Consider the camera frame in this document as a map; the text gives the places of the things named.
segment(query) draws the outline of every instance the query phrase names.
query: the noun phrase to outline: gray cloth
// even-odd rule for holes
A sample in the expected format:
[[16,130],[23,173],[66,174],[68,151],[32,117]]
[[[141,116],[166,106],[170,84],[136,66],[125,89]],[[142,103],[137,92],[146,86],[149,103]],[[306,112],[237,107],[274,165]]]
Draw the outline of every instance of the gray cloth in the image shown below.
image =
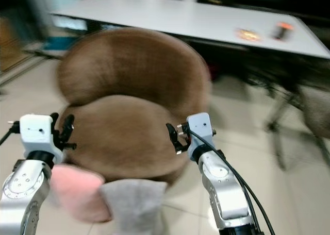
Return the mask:
[[300,86],[304,119],[317,136],[330,139],[330,86]]
[[118,235],[161,234],[160,210],[165,182],[124,179],[101,186],[116,224]]

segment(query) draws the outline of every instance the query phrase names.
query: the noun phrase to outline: white table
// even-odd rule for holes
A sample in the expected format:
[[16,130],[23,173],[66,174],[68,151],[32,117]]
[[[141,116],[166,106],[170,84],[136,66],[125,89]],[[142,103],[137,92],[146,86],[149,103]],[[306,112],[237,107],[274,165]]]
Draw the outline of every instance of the white table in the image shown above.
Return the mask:
[[[176,0],[79,0],[52,14],[330,59],[329,50],[301,20],[278,13]],[[278,22],[294,28],[286,41],[273,38]],[[261,41],[244,40],[237,36],[237,29],[253,30]]]

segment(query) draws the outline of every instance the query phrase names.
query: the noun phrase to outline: pink fabric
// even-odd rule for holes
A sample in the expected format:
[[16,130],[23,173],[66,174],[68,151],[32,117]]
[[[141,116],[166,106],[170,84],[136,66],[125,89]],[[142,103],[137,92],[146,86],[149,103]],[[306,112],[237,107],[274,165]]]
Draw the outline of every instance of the pink fabric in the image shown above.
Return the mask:
[[109,209],[98,189],[104,178],[71,165],[56,165],[50,185],[60,205],[83,222],[108,222]]

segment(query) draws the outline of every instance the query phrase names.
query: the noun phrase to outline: chair backrest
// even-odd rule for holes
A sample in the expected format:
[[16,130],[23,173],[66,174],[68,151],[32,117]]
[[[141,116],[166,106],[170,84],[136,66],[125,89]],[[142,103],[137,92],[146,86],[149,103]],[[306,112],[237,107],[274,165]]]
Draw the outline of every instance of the chair backrest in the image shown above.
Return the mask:
[[180,116],[209,101],[209,73],[200,55],[179,39],[145,29],[85,37],[57,73],[60,90],[73,106],[119,94],[155,102]]

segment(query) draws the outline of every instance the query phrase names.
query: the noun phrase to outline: brown upholstered chair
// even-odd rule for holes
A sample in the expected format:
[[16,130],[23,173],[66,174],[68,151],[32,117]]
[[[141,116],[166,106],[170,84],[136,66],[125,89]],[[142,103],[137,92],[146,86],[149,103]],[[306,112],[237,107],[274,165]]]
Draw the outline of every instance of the brown upholstered chair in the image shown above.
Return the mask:
[[79,41],[58,71],[75,115],[68,162],[106,181],[143,178],[172,184],[188,157],[177,156],[165,124],[207,111],[210,81],[184,42],[144,29],[103,31]]

